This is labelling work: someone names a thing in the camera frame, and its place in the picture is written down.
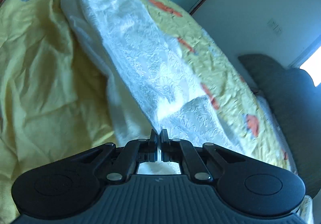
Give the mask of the white embossed pants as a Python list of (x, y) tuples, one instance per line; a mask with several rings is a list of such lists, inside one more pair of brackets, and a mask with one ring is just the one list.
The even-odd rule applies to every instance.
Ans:
[(140, 0), (61, 0), (82, 50), (107, 78), (116, 144), (165, 129), (194, 146), (243, 153), (216, 114), (178, 41), (163, 33)]

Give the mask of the yellow cartoon bed quilt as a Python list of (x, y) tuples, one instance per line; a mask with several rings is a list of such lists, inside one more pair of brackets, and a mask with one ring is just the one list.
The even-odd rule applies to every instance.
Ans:
[[(159, 29), (178, 41), (241, 154), (296, 172), (269, 111), (207, 32), (170, 0), (140, 1)], [(116, 144), (106, 87), (61, 0), (1, 0), (1, 223), (19, 215), (11, 196), (19, 175)]]

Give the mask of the dark scalloped headboard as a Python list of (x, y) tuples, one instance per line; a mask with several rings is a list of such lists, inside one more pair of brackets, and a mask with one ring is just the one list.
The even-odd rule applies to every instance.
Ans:
[(320, 87), (298, 68), (284, 68), (262, 54), (239, 56), (239, 61), (263, 91), (290, 147), (306, 192), (320, 191)]

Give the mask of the bright window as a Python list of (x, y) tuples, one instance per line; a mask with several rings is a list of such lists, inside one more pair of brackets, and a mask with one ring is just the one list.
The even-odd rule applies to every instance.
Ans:
[(313, 80), (315, 87), (321, 83), (321, 47), (319, 47), (304, 63), (300, 66), (301, 70), (306, 71)]

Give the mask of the glossy white wardrobe door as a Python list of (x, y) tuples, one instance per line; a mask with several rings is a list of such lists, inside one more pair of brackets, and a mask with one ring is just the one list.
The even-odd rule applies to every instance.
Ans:
[(210, 34), (235, 68), (265, 54), (285, 67), (320, 44), (320, 0), (171, 0)]

